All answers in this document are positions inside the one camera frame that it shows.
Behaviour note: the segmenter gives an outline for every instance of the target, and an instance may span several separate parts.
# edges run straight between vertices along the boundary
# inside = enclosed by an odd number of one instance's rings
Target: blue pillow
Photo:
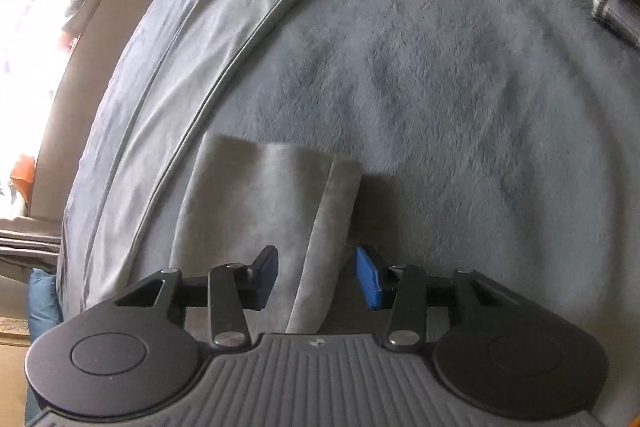
[[[41,334],[62,322],[62,311],[56,293],[56,276],[38,268],[31,271],[27,288],[29,308],[29,339],[33,344]],[[27,403],[24,408],[24,423],[28,424],[40,413],[31,387],[27,389]]]

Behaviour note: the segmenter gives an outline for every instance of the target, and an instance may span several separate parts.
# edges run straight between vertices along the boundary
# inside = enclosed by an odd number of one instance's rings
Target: metal screw
[[[213,342],[221,347],[238,347],[244,344],[244,333],[240,331],[223,331],[216,335]]]
[[[412,330],[396,330],[389,335],[389,342],[394,346],[413,346],[420,340],[420,335]]]

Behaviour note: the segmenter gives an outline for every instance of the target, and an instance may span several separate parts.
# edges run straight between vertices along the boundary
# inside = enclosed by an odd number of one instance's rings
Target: ribbed gray plastic surface
[[[36,427],[96,425],[47,412]],[[500,418],[440,386],[416,355],[370,335],[265,335],[216,357],[192,391],[160,412],[108,427],[602,427],[588,413],[540,423]]]

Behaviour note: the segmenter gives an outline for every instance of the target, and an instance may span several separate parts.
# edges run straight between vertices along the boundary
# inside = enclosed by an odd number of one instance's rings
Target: blue blanket
[[[99,205],[95,180],[195,1],[154,1],[98,110],[64,218],[63,310],[91,275],[73,245]],[[640,55],[590,10],[591,0],[300,0],[202,131],[361,162],[354,240],[434,275],[477,269],[591,331],[610,360],[596,412],[620,426],[640,411]],[[159,198],[129,282],[167,264],[196,149]],[[328,329],[369,327],[355,298],[344,305],[350,295],[338,287]]]

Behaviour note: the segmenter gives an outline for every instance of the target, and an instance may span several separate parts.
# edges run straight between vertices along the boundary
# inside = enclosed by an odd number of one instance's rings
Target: blue cushion
[[[62,322],[62,311],[56,293],[56,276],[38,268],[31,271],[27,289],[29,307],[29,338],[31,343]],[[28,424],[40,413],[33,391],[27,390],[27,403],[24,408],[24,422]]]

